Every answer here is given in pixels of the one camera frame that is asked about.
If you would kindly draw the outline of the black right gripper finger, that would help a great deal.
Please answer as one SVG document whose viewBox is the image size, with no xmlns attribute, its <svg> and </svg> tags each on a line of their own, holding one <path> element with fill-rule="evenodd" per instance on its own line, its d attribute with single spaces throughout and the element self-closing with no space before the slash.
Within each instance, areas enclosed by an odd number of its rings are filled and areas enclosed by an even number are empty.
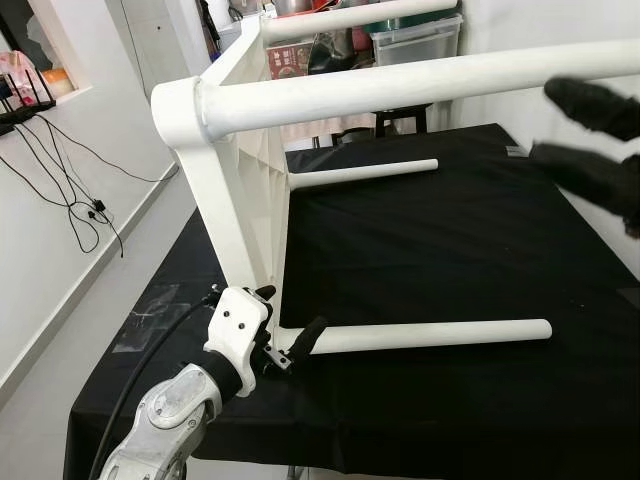
<svg viewBox="0 0 640 480">
<path fill-rule="evenodd" d="M 618 216 L 625 227 L 640 227 L 639 156 L 616 161 L 582 148 L 535 143 L 527 159 L 558 187 Z"/>
<path fill-rule="evenodd" d="M 572 122 L 586 131 L 608 134 L 618 141 L 640 136 L 640 101 L 612 88 L 575 77 L 553 77 L 544 95 Z"/>
</svg>

